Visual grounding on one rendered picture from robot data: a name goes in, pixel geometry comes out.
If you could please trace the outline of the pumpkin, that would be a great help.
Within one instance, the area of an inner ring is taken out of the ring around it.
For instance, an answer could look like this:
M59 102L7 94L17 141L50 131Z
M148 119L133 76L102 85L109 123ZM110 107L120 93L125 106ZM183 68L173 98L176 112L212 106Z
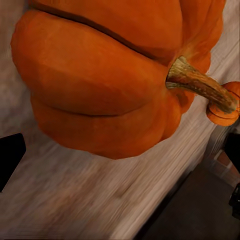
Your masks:
M214 124L227 127L233 125L240 116L240 81L228 82L223 87L238 100L236 110L227 114L210 101L206 108L206 115Z
M119 160L170 138L195 94L232 114L207 75L226 0L26 0L10 41L38 127Z

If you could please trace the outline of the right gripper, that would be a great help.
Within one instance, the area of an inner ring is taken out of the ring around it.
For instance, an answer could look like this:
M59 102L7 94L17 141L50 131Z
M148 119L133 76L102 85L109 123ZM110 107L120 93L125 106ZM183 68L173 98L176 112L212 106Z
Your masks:
M237 195L234 193L237 191ZM231 194L231 198L229 200L229 205L233 207L232 216L240 220L240 201L238 201L238 196L240 192L240 182L236 185L234 192Z

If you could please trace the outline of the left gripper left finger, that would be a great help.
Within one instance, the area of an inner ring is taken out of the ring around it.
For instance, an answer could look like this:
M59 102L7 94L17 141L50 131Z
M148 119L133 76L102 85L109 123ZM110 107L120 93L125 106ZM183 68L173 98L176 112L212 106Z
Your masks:
M0 138L0 193L26 152L21 133Z

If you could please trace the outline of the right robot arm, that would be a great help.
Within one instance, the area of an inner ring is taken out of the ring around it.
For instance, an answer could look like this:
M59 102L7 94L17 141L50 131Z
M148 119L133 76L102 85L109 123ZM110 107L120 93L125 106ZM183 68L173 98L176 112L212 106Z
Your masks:
M236 185L234 192L231 194L229 205L233 207L232 216L240 220L240 182ZM238 240L240 240L240 237Z

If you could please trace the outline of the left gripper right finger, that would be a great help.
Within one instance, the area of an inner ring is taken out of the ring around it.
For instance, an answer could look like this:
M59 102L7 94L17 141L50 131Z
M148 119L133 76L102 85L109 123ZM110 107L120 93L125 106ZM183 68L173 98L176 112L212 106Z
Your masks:
M240 134L230 132L223 150L240 173Z

